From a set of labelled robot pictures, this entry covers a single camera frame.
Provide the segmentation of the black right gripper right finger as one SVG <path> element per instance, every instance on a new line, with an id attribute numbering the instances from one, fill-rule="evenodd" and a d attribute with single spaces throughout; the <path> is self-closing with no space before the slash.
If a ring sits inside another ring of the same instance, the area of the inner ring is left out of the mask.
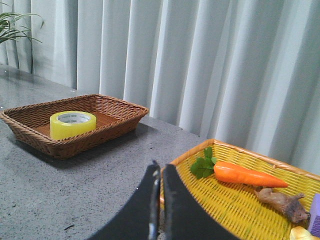
<path id="1" fill-rule="evenodd" d="M 183 184 L 176 167 L 163 170 L 165 238 L 167 240 L 237 240 L 217 223 Z"/>

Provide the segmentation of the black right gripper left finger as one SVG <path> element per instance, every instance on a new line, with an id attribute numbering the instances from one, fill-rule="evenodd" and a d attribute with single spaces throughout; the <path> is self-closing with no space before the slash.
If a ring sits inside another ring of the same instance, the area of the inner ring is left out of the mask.
<path id="1" fill-rule="evenodd" d="M 91 240 L 156 240 L 160 215 L 161 170 L 153 160 L 122 209 Z"/>

